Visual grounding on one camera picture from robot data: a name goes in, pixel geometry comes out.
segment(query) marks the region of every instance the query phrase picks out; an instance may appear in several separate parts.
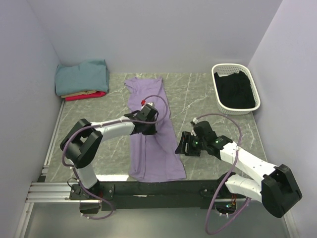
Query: red folded cloth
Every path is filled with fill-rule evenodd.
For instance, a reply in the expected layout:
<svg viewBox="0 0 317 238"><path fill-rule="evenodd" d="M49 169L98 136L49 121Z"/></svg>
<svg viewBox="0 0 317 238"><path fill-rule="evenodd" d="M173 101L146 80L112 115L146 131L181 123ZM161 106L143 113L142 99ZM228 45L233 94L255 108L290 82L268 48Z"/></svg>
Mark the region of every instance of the red folded cloth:
<svg viewBox="0 0 317 238"><path fill-rule="evenodd" d="M105 92L96 92L88 95L78 95L78 96L72 96L72 97L66 97L66 101L75 101L75 100L81 100L81 99L86 99L86 98L100 98L106 95Z"/></svg>

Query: marble table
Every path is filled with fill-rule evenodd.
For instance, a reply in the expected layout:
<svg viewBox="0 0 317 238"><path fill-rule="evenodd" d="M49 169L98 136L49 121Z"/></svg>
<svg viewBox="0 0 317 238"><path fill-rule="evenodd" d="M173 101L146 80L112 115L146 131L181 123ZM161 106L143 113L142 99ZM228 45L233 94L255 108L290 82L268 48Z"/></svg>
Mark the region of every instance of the marble table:
<svg viewBox="0 0 317 238"><path fill-rule="evenodd" d="M59 145L75 123L82 118L88 121L116 119L128 113L129 92L123 82L131 77L163 77L177 141L182 131L191 131L190 121L206 113L219 113L210 73L114 73L110 74L109 93L102 98L86 99L64 104L60 126L56 132L53 153L46 182L65 182L73 177L73 172L62 165ZM231 116L242 128L241 147L266 161L260 136L252 113ZM217 133L238 140L237 128L225 118L206 118ZM181 156L187 179L218 179L228 171L230 164L202 152L200 157ZM128 176L130 166L129 136L114 138L99 146L93 166L100 180L133 180ZM246 176L240 170L236 173Z"/></svg>

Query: purple cloth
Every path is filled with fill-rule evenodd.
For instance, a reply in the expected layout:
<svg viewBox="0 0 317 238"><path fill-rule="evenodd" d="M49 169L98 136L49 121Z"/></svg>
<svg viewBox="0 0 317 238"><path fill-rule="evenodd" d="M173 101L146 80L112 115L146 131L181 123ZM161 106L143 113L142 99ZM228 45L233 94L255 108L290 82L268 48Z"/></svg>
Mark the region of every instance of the purple cloth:
<svg viewBox="0 0 317 238"><path fill-rule="evenodd" d="M141 109L141 101L149 95L160 95L167 102L162 78L138 79L137 77L124 82L131 95L128 107L131 111ZM158 119L164 116L165 104L158 97L147 99L147 103L153 102L159 112ZM155 135L144 136L134 134L130 136L131 166L130 176L141 182L165 182L185 179L186 173L176 155L177 140L168 109L165 119L156 124Z"/></svg>

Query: folded clothes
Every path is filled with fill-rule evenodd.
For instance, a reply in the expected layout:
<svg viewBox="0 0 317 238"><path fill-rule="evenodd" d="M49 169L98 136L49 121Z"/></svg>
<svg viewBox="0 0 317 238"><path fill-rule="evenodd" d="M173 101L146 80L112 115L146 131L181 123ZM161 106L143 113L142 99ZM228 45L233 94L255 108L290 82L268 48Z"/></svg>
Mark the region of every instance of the folded clothes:
<svg viewBox="0 0 317 238"><path fill-rule="evenodd" d="M81 100L81 99L86 99L86 98L100 98L100 97L103 97L104 95L106 95L105 92L96 92L96 93L92 93L92 94L67 97L65 100L67 102L69 102L69 101Z"/></svg>
<svg viewBox="0 0 317 238"><path fill-rule="evenodd" d="M91 59L72 67L57 67L55 91L58 96L92 90L107 93L108 88L109 71L104 59Z"/></svg>
<svg viewBox="0 0 317 238"><path fill-rule="evenodd" d="M226 107L248 109L256 106L250 80L244 72L223 77L215 73L214 79L219 99Z"/></svg>
<svg viewBox="0 0 317 238"><path fill-rule="evenodd" d="M124 82L131 95L128 107L131 111L140 110L141 101L149 95L160 95L167 102L162 78L138 79L137 77ZM153 102L155 108L160 112L158 120L164 115L165 104L158 97L151 97L147 102ZM177 140L170 111L163 121L156 124L155 135L134 134L130 136L131 166L129 175L141 182L165 182L185 179L186 173L180 160L176 155Z"/></svg>
<svg viewBox="0 0 317 238"><path fill-rule="evenodd" d="M68 97L79 96L79 95L89 95L89 94L92 94L92 93L96 93L96 90L83 91L83 92L79 92L79 93L72 93L72 94L61 96L61 98L68 98Z"/></svg>

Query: plastic basket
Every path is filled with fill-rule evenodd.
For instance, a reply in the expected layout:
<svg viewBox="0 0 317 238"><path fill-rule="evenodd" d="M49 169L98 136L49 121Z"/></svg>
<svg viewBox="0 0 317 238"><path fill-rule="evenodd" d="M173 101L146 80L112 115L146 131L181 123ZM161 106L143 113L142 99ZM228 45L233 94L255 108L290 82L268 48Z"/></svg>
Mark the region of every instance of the plastic basket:
<svg viewBox="0 0 317 238"><path fill-rule="evenodd" d="M218 73L219 76L228 76L233 73L239 73L239 71L244 72L247 77L250 80L250 85L253 93L254 100L256 102L256 106L254 108L248 108L248 109L234 109L234 108L228 108L224 104L221 103L218 95L218 90L216 86L216 81L214 79L214 74ZM236 64L236 63L220 63L216 64L214 67L211 69L211 74L212 74L212 80L213 80L213 85L215 88L215 95L217 98L217 104L219 111L221 111L223 114L228 114L228 115L243 115L243 114L248 114L251 111L254 111L259 108L261 102L259 98L259 94L256 88L256 85L254 84L253 78L251 76L250 71L248 68L241 64Z"/></svg>

